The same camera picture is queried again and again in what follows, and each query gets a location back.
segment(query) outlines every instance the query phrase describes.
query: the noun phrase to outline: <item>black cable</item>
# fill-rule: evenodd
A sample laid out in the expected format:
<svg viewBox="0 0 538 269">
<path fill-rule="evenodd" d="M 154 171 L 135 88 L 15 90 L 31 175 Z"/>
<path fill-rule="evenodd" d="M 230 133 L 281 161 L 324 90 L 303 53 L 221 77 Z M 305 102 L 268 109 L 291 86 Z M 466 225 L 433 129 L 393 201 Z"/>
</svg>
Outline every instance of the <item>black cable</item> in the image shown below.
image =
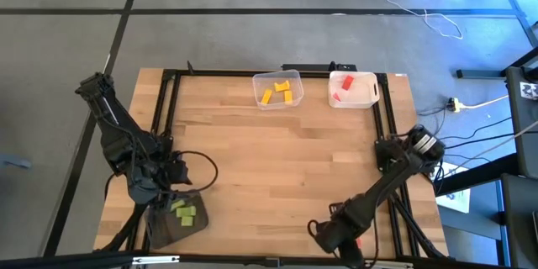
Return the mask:
<svg viewBox="0 0 538 269">
<path fill-rule="evenodd" d="M 487 162 L 491 162 L 490 160 L 488 160 L 485 157 L 470 158 L 470 157 L 462 156 L 462 155 L 447 155 L 447 154 L 445 154 L 445 156 L 459 156 L 459 157 L 464 158 L 466 160 L 484 160 L 484 161 L 487 161 Z"/>
<path fill-rule="evenodd" d="M 389 134 L 389 135 L 392 136 L 392 137 L 402 137 L 402 136 L 406 136 L 408 134 L 409 133 L 405 133 L 405 134 Z"/>
<path fill-rule="evenodd" d="M 110 181 L 112 181 L 112 178 L 115 177 L 115 174 L 112 174 L 110 177 L 108 177 L 107 182 L 104 184 L 104 200 L 107 200 L 108 196 L 108 185 L 110 185 Z"/>
<path fill-rule="evenodd" d="M 306 229 L 309 231 L 309 235 L 312 236 L 312 238 L 314 238 L 316 235 L 314 234 L 314 232 L 312 232 L 312 229 L 310 228 L 310 225 L 314 223 L 315 224 L 315 228 L 316 230 L 318 229 L 318 225 L 319 225 L 319 222 L 315 219 L 311 219 L 307 224 L 306 224 Z"/>
<path fill-rule="evenodd" d="M 423 110 L 419 113 L 417 113 L 417 115 L 421 116 L 421 117 L 426 117 L 426 116 L 429 116 L 429 115 L 432 115 L 432 114 L 436 114 L 436 113 L 440 113 L 441 111 L 443 111 L 446 107 L 438 107 L 438 108 L 431 108 L 431 109 L 426 109 L 426 110 Z"/>
<path fill-rule="evenodd" d="M 527 131 L 525 132 L 526 134 L 538 134 L 538 131 Z M 468 142 L 464 142 L 464 143 L 460 143 L 460 144 L 457 144 L 457 145 L 453 145 L 453 146 L 448 146 L 448 147 L 445 147 L 445 149 L 452 149 L 452 148 L 456 148 L 456 147 L 460 147 L 460 146 L 464 146 L 464 145 L 467 145 L 467 144 L 471 144 L 471 143 L 477 143 L 477 142 L 482 142 L 482 141 L 485 141 L 485 140 L 495 140 L 495 139 L 498 139 L 498 138 L 503 138 L 503 137 L 507 137 L 507 136 L 511 136 L 511 135 L 514 135 L 514 133 L 512 134 L 501 134 L 501 135 L 495 135 L 493 137 L 488 137 L 488 138 L 484 138 L 484 139 L 480 139 L 480 140 L 471 140 L 471 141 L 468 141 Z"/>
<path fill-rule="evenodd" d="M 443 124 L 445 123 L 445 116 L 446 116 L 446 108 L 443 110 L 443 119 L 441 120 L 439 128 L 435 131 L 434 135 L 439 134 L 440 129 L 443 128 Z"/>
<path fill-rule="evenodd" d="M 443 180 L 445 179 L 445 169 L 443 168 L 443 159 L 440 160 L 439 163 L 439 169 L 437 170 L 437 173 L 435 174 L 433 183 L 440 180 L 440 185 L 435 190 L 435 195 L 437 196 L 437 193 L 439 193 L 440 188 L 443 186 Z"/>
<path fill-rule="evenodd" d="M 467 140 L 467 139 L 471 139 L 473 136 L 475 136 L 475 135 L 477 134 L 477 132 L 478 132 L 479 130 L 486 129 L 486 128 L 488 128 L 488 127 L 492 127 L 492 126 L 495 126 L 495 125 L 497 125 L 497 124 L 501 124 L 501 123 L 503 123 L 504 121 L 508 121 L 508 120 L 510 120 L 511 118 L 512 118 L 512 117 L 508 117 L 508 118 L 506 118 L 506 119 L 502 119 L 502 120 L 500 120 L 500 121 L 498 121 L 498 122 L 495 122 L 495 123 L 493 123 L 493 124 L 486 125 L 486 126 L 483 126 L 483 127 L 479 128 L 479 129 L 476 129 L 476 130 L 475 130 L 470 136 L 468 136 L 468 137 L 460 137 L 460 136 L 456 136 L 456 135 L 451 135 L 451 136 L 447 136 L 447 137 L 444 137 L 444 138 L 440 138 L 439 140 L 446 140 L 446 139 L 462 139 L 462 140 Z"/>
<path fill-rule="evenodd" d="M 379 235 L 377 235 L 377 207 L 373 211 L 373 234 L 376 241 L 376 254 L 373 256 L 372 263 L 370 264 L 370 266 L 367 267 L 367 269 L 373 268 L 377 263 L 377 258 L 379 257 Z"/>
<path fill-rule="evenodd" d="M 213 165 L 213 167 L 215 169 L 215 176 L 213 177 L 213 180 L 211 180 L 211 182 L 209 182 L 209 184 L 207 184 L 206 186 L 198 188 L 198 189 L 191 189 L 191 190 L 187 190 L 186 192 L 180 192 L 180 191 L 177 191 L 177 190 L 161 191 L 161 193 L 164 193 L 164 194 L 199 193 L 199 192 L 204 191 L 204 190 L 208 189 L 209 187 L 213 186 L 213 184 L 215 184 L 215 182 L 217 181 L 217 177 L 219 177 L 219 168 L 217 167 L 217 164 L 213 161 L 213 159 L 211 159 L 208 155 L 206 155 L 206 154 L 204 154 L 203 152 L 200 152 L 200 151 L 185 150 L 185 151 L 180 151 L 180 152 L 177 153 L 178 156 L 184 155 L 184 154 L 199 155 L 199 156 L 203 156 L 204 158 L 206 158 Z"/>
</svg>

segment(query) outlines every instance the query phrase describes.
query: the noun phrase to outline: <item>power cord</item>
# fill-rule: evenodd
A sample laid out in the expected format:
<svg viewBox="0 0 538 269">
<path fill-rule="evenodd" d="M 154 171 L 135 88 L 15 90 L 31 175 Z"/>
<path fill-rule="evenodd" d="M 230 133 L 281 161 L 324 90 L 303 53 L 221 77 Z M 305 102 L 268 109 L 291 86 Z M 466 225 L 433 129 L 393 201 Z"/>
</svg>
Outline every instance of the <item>power cord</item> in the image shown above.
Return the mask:
<svg viewBox="0 0 538 269">
<path fill-rule="evenodd" d="M 460 30 L 460 27 L 456 24 L 456 22 L 450 20 L 449 18 L 447 18 L 444 14 L 442 13 L 428 13 L 426 11 L 426 9 L 424 8 L 424 14 L 418 14 L 418 13 L 415 13 L 407 8 L 404 8 L 402 7 L 401 5 L 399 5 L 398 3 L 394 2 L 394 1 L 391 1 L 391 0 L 385 0 L 387 1 L 388 3 L 391 3 L 392 5 L 395 5 L 396 7 L 402 9 L 403 11 L 405 12 L 408 12 L 408 13 L 411 13 L 413 14 L 414 16 L 417 16 L 417 17 L 422 17 L 424 23 L 426 23 L 426 25 L 435 30 L 438 34 L 440 34 L 441 36 L 443 37 L 446 37 L 446 38 L 455 38 L 455 39 L 458 39 L 458 40 L 462 40 L 463 39 L 463 33 L 462 31 Z M 442 18 L 444 18 L 446 21 L 450 22 L 452 25 L 454 25 L 457 29 L 457 32 L 458 32 L 458 36 L 455 36 L 455 35 L 452 35 L 452 34 L 444 34 L 440 29 L 436 28 L 435 26 L 432 26 L 430 23 L 428 23 L 428 17 L 430 16 L 440 16 Z"/>
<path fill-rule="evenodd" d="M 451 136 L 447 136 L 447 137 L 444 137 L 444 138 L 440 138 L 439 140 L 447 140 L 447 139 L 462 139 L 462 140 L 467 140 L 467 139 L 471 139 L 473 136 L 475 136 L 477 134 L 478 131 L 482 130 L 482 129 L 486 129 L 488 127 L 492 127 L 492 126 L 495 126 L 497 124 L 501 124 L 503 123 L 504 121 L 508 121 L 510 120 L 512 117 L 508 117 L 506 119 L 502 119 L 498 122 L 495 122 L 493 124 L 489 124 L 489 125 L 486 125 L 486 126 L 483 126 L 483 127 L 480 127 L 478 129 L 476 129 L 470 136 L 468 137 L 460 137 L 460 136 L 456 136 L 456 135 L 451 135 Z"/>
<path fill-rule="evenodd" d="M 526 133 L 527 133 L 527 134 L 538 134 L 538 131 L 526 131 Z M 495 136 L 488 137 L 488 138 L 484 138 L 484 139 L 480 139 L 480 140 L 471 140 L 471 141 L 467 141 L 467 142 L 460 143 L 460 144 L 457 144 L 457 145 L 452 145 L 452 146 L 445 147 L 445 149 L 446 149 L 446 150 L 447 150 L 447 149 L 452 149 L 452 148 L 456 148 L 456 147 L 464 146 L 464 145 L 467 145 L 467 144 L 483 142 L 483 141 L 486 141 L 486 140 L 495 140 L 495 139 L 498 139 L 498 138 L 507 137 L 507 136 L 509 136 L 509 135 L 514 135 L 514 133 L 511 133 L 511 134 L 495 135 Z"/>
<path fill-rule="evenodd" d="M 464 158 L 464 159 L 467 159 L 467 160 L 471 160 L 470 157 L 468 157 L 468 156 L 462 156 L 462 155 L 447 155 L 447 154 L 445 154 L 445 156 L 459 156 L 459 157 L 461 157 L 461 158 Z M 488 159 L 485 158 L 485 157 L 476 157 L 476 158 L 474 158 L 473 160 L 484 160 L 484 161 L 487 161 L 487 162 L 491 162 L 490 160 L 488 160 Z"/>
<path fill-rule="evenodd" d="M 443 119 L 441 120 L 439 128 L 435 131 L 434 135 L 439 134 L 440 129 L 443 128 L 443 124 L 445 123 L 445 117 L 446 117 L 446 108 L 443 109 Z"/>
<path fill-rule="evenodd" d="M 531 130 L 531 129 L 532 129 L 533 127 L 535 127 L 537 124 L 538 124 L 538 120 L 536 120 L 533 124 L 531 124 L 531 125 L 525 127 L 525 128 L 524 128 L 523 130 L 521 130 L 519 133 L 514 134 L 514 135 L 512 135 L 511 137 L 509 137 L 508 139 L 506 139 L 506 140 L 502 141 L 501 143 L 495 145 L 494 147 L 488 148 L 488 149 L 486 149 L 486 150 L 484 150 L 484 151 L 478 153 L 476 156 L 473 156 L 473 157 L 470 158 L 469 160 L 464 161 L 461 165 L 459 165 L 459 166 L 456 167 L 455 169 L 457 169 L 457 168 L 459 168 L 459 167 L 462 167 L 462 166 L 464 166 L 465 164 L 467 164 L 468 162 L 470 162 L 470 161 L 472 161 L 472 160 L 474 160 L 474 159 L 477 159 L 479 156 L 481 156 L 481 155 L 483 155 L 483 154 L 485 154 L 485 153 L 488 153 L 488 152 L 491 151 L 491 150 L 494 150 L 494 149 L 496 149 L 496 148 L 499 148 L 500 146 L 502 146 L 502 145 L 504 145 L 504 144 L 510 142 L 511 140 L 513 140 L 513 139 L 515 139 L 515 138 L 521 136 L 522 134 L 524 134 L 524 133 L 528 132 L 529 130 Z"/>
<path fill-rule="evenodd" d="M 459 156 L 459 157 L 462 157 L 464 159 L 468 159 L 469 161 L 472 161 L 472 160 L 484 160 L 484 161 L 487 161 L 487 162 L 491 162 L 490 160 L 486 159 L 485 157 L 470 158 L 470 157 L 467 157 L 467 156 L 447 155 L 447 154 L 445 154 L 444 156 Z M 443 180 L 445 180 L 445 170 L 443 169 L 443 160 L 440 162 L 439 170 L 435 174 L 434 181 L 432 182 L 432 183 L 435 183 L 437 181 L 440 181 L 439 187 L 435 190 L 435 195 L 437 195 L 437 193 L 439 193 L 440 189 L 443 187 Z"/>
<path fill-rule="evenodd" d="M 417 115 L 421 116 L 421 117 L 427 117 L 427 116 L 430 116 L 432 114 L 436 114 L 436 113 L 440 113 L 441 111 L 445 110 L 446 107 L 442 108 L 442 107 L 438 107 L 438 108 L 430 108 L 430 109 L 426 109 L 426 110 L 423 110 L 422 112 L 418 112 Z"/>
<path fill-rule="evenodd" d="M 508 97 L 508 95 L 504 95 L 502 97 L 495 98 L 495 99 L 493 99 L 491 101 L 487 101 L 487 102 L 480 103 L 480 104 L 477 104 L 477 105 L 465 105 L 464 103 L 461 103 L 460 100 L 458 100 L 458 98 L 450 98 L 448 102 L 451 105 L 451 110 L 454 113 L 459 113 L 462 109 L 481 108 L 483 106 L 489 105 L 491 103 L 495 103 L 495 102 L 500 101 L 500 100 L 502 100 L 504 98 L 507 98 L 507 97 Z"/>
</svg>

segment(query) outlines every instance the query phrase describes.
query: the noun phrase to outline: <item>white cable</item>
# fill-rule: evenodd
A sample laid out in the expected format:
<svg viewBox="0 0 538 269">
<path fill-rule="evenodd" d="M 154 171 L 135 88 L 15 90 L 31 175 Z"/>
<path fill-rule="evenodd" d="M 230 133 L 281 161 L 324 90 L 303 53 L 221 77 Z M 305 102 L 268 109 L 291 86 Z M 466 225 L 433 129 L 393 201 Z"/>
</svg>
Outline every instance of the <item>white cable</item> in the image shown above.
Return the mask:
<svg viewBox="0 0 538 269">
<path fill-rule="evenodd" d="M 482 151 L 481 153 L 477 154 L 476 156 L 470 158 L 469 160 L 464 161 L 463 164 L 459 165 L 459 166 L 456 167 L 455 169 L 458 169 L 458 168 L 464 166 L 464 165 L 467 164 L 468 162 L 470 162 L 470 161 L 472 161 L 472 160 L 478 158 L 479 156 L 485 154 L 486 152 L 489 152 L 489 151 L 491 151 L 491 150 L 494 150 L 494 149 L 496 149 L 496 148 L 498 148 L 498 147 L 500 147 L 500 146 L 502 146 L 502 145 L 504 145 L 504 144 L 510 142 L 511 140 L 513 140 L 513 139 L 519 137 L 520 135 L 524 134 L 525 132 L 529 131 L 531 128 L 535 127 L 537 124 L 538 124 L 538 120 L 535 121 L 533 124 L 527 126 L 525 129 L 521 130 L 519 133 L 514 134 L 514 135 L 512 135 L 511 137 L 509 137 L 508 139 L 506 139 L 506 140 L 502 141 L 501 143 L 495 145 L 494 147 L 491 147 L 491 148 L 489 148 L 489 149 L 486 149 L 485 151 Z"/>
<path fill-rule="evenodd" d="M 398 3 L 394 2 L 394 1 L 390 1 L 390 0 L 386 0 L 386 1 L 387 1 L 388 3 L 391 3 L 392 5 L 396 5 L 398 8 L 400 8 L 400 9 L 402 9 L 402 10 L 408 12 L 408 13 L 411 13 L 411 14 L 417 16 L 417 17 L 423 17 L 423 20 L 424 20 L 424 22 L 426 23 L 426 25 L 428 25 L 429 28 L 435 30 L 437 33 L 439 33 L 439 34 L 440 34 L 441 36 L 443 36 L 443 37 L 456 38 L 456 39 L 458 39 L 458 40 L 462 40 L 462 39 L 463 39 L 463 33 L 462 33 L 462 31 L 460 30 L 460 27 L 456 24 L 456 22 L 450 20 L 449 18 L 447 18 L 447 17 L 446 17 L 444 14 L 442 14 L 442 13 L 428 13 L 428 12 L 426 12 L 426 9 L 424 8 L 424 14 L 418 14 L 418 13 L 415 13 L 415 12 L 413 12 L 413 11 L 411 11 L 411 10 L 408 10 L 407 8 L 403 8 L 401 5 L 399 5 Z M 429 17 L 429 16 L 441 16 L 441 17 L 443 17 L 446 21 L 450 22 L 452 25 L 454 25 L 454 26 L 456 27 L 457 32 L 458 32 L 459 35 L 458 35 L 458 36 L 455 36 L 455 35 L 452 35 L 452 34 L 443 34 L 443 32 L 440 31 L 440 29 L 438 29 L 438 28 L 436 28 L 436 27 L 434 27 L 434 26 L 432 26 L 432 25 L 430 25 L 430 24 L 428 23 L 428 17 Z"/>
<path fill-rule="evenodd" d="M 507 97 L 508 97 L 508 95 L 504 95 L 504 96 L 502 96 L 500 98 L 496 98 L 494 100 L 487 101 L 487 102 L 484 102 L 484 103 L 480 103 L 480 104 L 477 104 L 477 105 L 465 105 L 465 104 L 462 103 L 460 108 L 467 108 L 467 109 L 481 108 L 482 106 L 486 106 L 486 105 L 489 105 L 491 103 L 495 103 L 495 102 L 497 102 L 499 100 L 502 100 L 504 98 L 507 98 Z"/>
</svg>

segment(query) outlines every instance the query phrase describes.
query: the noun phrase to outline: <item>cable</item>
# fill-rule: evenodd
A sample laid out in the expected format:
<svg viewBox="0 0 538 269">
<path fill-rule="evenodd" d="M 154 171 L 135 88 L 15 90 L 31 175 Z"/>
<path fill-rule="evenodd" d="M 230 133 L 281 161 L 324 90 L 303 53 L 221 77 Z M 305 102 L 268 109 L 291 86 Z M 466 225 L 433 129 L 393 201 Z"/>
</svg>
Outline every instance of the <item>cable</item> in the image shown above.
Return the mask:
<svg viewBox="0 0 538 269">
<path fill-rule="evenodd" d="M 444 138 L 440 138 L 439 140 L 446 140 L 446 139 L 462 139 L 462 140 L 467 140 L 467 139 L 471 139 L 474 135 L 477 134 L 477 132 L 478 132 L 479 130 L 486 129 L 486 128 L 488 128 L 488 127 L 492 127 L 492 126 L 495 126 L 495 125 L 497 125 L 497 124 L 501 124 L 501 123 L 503 123 L 504 121 L 508 121 L 508 120 L 510 120 L 511 118 L 512 118 L 512 117 L 508 117 L 508 118 L 506 118 L 506 119 L 502 119 L 502 120 L 500 120 L 500 121 L 498 121 L 498 122 L 495 122 L 495 123 L 493 123 L 493 124 L 486 125 L 486 126 L 483 126 L 483 127 L 479 128 L 479 129 L 476 129 L 476 130 L 475 130 L 470 136 L 468 136 L 468 137 L 460 137 L 460 136 L 456 136 L 456 135 L 451 135 L 451 136 L 447 136 L 447 137 L 444 137 Z"/>
<path fill-rule="evenodd" d="M 435 174 L 433 183 L 440 180 L 439 187 L 435 190 L 435 195 L 439 193 L 440 188 L 443 186 L 443 180 L 445 179 L 445 169 L 443 168 L 443 159 L 440 160 L 439 169 L 437 170 L 437 173 Z"/>
<path fill-rule="evenodd" d="M 107 196 L 108 196 L 108 185 L 110 185 L 110 181 L 112 181 L 112 178 L 115 176 L 116 175 L 114 173 L 110 175 L 110 177 L 108 177 L 107 179 L 107 182 L 104 184 L 104 200 L 105 201 L 107 200 Z"/>
<path fill-rule="evenodd" d="M 484 161 L 487 161 L 487 162 L 491 162 L 490 160 L 488 160 L 485 157 L 476 157 L 476 158 L 472 159 L 472 158 L 470 158 L 468 156 L 462 156 L 462 155 L 447 155 L 447 154 L 445 154 L 445 156 L 459 156 L 459 157 L 462 157 L 462 158 L 467 159 L 467 160 L 484 160 Z"/>
<path fill-rule="evenodd" d="M 377 258 L 379 257 L 379 235 L 377 234 L 377 208 L 373 211 L 373 234 L 376 241 L 376 253 L 373 256 L 372 263 L 370 264 L 370 266 L 367 267 L 368 269 L 371 269 L 376 265 Z"/>
<path fill-rule="evenodd" d="M 538 134 L 538 131 L 526 131 L 527 134 Z M 452 149 L 452 148 L 456 148 L 456 147 L 460 147 L 460 146 L 464 146 L 464 145 L 467 145 L 467 144 L 472 144 L 472 143 L 477 143 L 477 142 L 482 142 L 482 141 L 485 141 L 485 140 L 495 140 L 495 139 L 498 139 L 498 138 L 503 138 L 503 137 L 507 137 L 509 135 L 514 135 L 514 133 L 512 134 L 501 134 L 501 135 L 495 135 L 493 137 L 488 137 L 488 138 L 484 138 L 484 139 L 480 139 L 480 140 L 471 140 L 471 141 L 467 141 L 467 142 L 464 142 L 464 143 L 460 143 L 460 144 L 457 144 L 457 145 L 453 145 L 453 146 L 448 146 L 448 147 L 445 147 L 445 149 Z"/>
<path fill-rule="evenodd" d="M 426 110 L 423 110 L 422 112 L 419 112 L 417 113 L 417 115 L 421 116 L 421 117 L 427 117 L 427 116 L 430 116 L 432 114 L 436 114 L 436 113 L 440 113 L 441 111 L 443 111 L 446 107 L 442 108 L 442 107 L 438 107 L 438 108 L 431 108 L 431 109 L 426 109 Z"/>
<path fill-rule="evenodd" d="M 434 136 L 439 134 L 440 129 L 443 127 L 443 124 L 445 123 L 445 116 L 446 116 L 446 108 L 443 110 L 443 119 L 440 122 L 439 128 L 435 131 Z"/>
<path fill-rule="evenodd" d="M 206 158 L 213 165 L 213 168 L 215 169 L 215 176 L 213 177 L 213 180 L 211 180 L 211 182 L 209 182 L 209 184 L 207 184 L 206 186 L 198 188 L 198 189 L 191 189 L 191 190 L 187 190 L 186 192 L 180 192 L 178 190 L 170 190 L 170 191 L 161 191 L 161 193 L 164 193 L 164 194 L 199 193 L 213 186 L 213 184 L 215 184 L 215 182 L 217 181 L 217 177 L 219 177 L 219 168 L 217 167 L 217 164 L 213 161 L 213 159 L 211 159 L 208 155 L 200 151 L 185 150 L 185 151 L 180 151 L 177 153 L 178 156 L 185 155 L 185 154 L 199 155 Z"/>
<path fill-rule="evenodd" d="M 446 37 L 446 38 L 455 38 L 455 39 L 458 39 L 458 40 L 462 40 L 463 39 L 463 33 L 462 31 L 460 30 L 460 27 L 456 24 L 456 22 L 450 20 L 449 18 L 447 18 L 444 14 L 442 13 L 428 13 L 426 11 L 426 9 L 424 8 L 424 14 L 418 14 L 418 13 L 415 13 L 407 8 L 404 8 L 402 7 L 401 5 L 399 5 L 398 3 L 394 2 L 394 1 L 391 1 L 391 0 L 385 0 L 387 1 L 388 3 L 391 3 L 392 5 L 395 5 L 397 6 L 398 8 L 402 9 L 403 11 L 405 12 L 408 12 L 408 13 L 411 13 L 417 17 L 423 17 L 423 21 L 426 23 L 426 25 L 435 30 L 437 33 L 439 33 L 441 36 L 443 37 Z M 450 22 L 452 25 L 454 25 L 457 29 L 457 32 L 458 32 L 458 36 L 455 36 L 455 35 L 452 35 L 452 34 L 443 34 L 442 31 L 440 31 L 440 29 L 432 26 L 431 24 L 428 23 L 428 17 L 429 16 L 441 16 L 442 18 L 444 18 L 446 21 Z"/>
<path fill-rule="evenodd" d="M 470 158 L 469 160 L 464 161 L 463 164 L 459 165 L 459 166 L 456 167 L 455 169 L 460 168 L 460 167 L 464 166 L 465 164 L 467 164 L 468 162 L 470 162 L 470 161 L 472 161 L 472 160 L 474 160 L 474 159 L 477 159 L 479 156 L 481 156 L 481 155 L 483 155 L 483 154 L 485 154 L 485 153 L 487 153 L 487 152 L 489 152 L 489 151 L 491 151 L 491 150 L 494 150 L 494 149 L 496 149 L 496 148 L 498 148 L 498 147 L 500 147 L 500 146 L 502 146 L 502 145 L 504 145 L 504 144 L 510 142 L 511 140 L 513 140 L 513 139 L 515 139 L 515 138 L 521 136 L 522 134 L 524 134 L 524 133 L 526 133 L 527 131 L 529 131 L 529 129 L 532 129 L 533 127 L 535 127 L 537 124 L 538 124 L 538 120 L 536 120 L 533 124 L 531 124 L 531 125 L 525 127 L 525 128 L 524 128 L 523 130 L 521 130 L 519 133 L 514 134 L 514 135 L 512 135 L 511 137 L 509 137 L 508 139 L 504 140 L 503 142 L 501 142 L 501 143 L 495 145 L 494 147 L 488 148 L 488 149 L 486 149 L 485 151 L 482 151 L 482 152 L 478 153 L 476 156 Z"/>
<path fill-rule="evenodd" d="M 477 104 L 477 105 L 465 105 L 465 104 L 462 103 L 462 104 L 460 105 L 460 108 L 466 108 L 466 109 L 481 108 L 482 106 L 486 106 L 486 105 L 489 105 L 489 104 L 491 104 L 491 103 L 495 103 L 495 102 L 500 101 L 500 100 L 502 100 L 502 99 L 504 99 L 504 98 L 507 98 L 507 97 L 508 97 L 508 95 L 504 95 L 504 96 L 499 97 L 499 98 L 496 98 L 496 99 L 494 99 L 494 100 L 487 101 L 487 102 L 484 102 L 484 103 L 480 103 L 480 104 Z"/>
</svg>

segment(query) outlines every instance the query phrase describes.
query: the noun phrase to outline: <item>yellow block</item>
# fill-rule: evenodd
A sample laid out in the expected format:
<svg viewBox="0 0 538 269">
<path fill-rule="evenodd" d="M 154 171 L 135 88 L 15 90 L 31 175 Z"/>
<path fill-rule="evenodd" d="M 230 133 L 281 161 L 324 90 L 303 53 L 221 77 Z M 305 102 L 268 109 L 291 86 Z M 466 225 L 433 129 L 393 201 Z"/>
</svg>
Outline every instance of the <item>yellow block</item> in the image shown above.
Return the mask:
<svg viewBox="0 0 538 269">
<path fill-rule="evenodd" d="M 261 103 L 263 105 L 267 105 L 269 103 L 269 99 L 271 98 L 272 90 L 266 89 L 266 92 L 263 94 L 263 98 L 261 99 Z"/>
<path fill-rule="evenodd" d="M 282 84 L 275 83 L 275 91 L 276 92 L 286 91 L 288 89 L 289 89 L 289 80 L 286 80 Z"/>
<path fill-rule="evenodd" d="M 286 105 L 292 105 L 293 104 L 292 91 L 284 92 L 284 103 Z"/>
</svg>

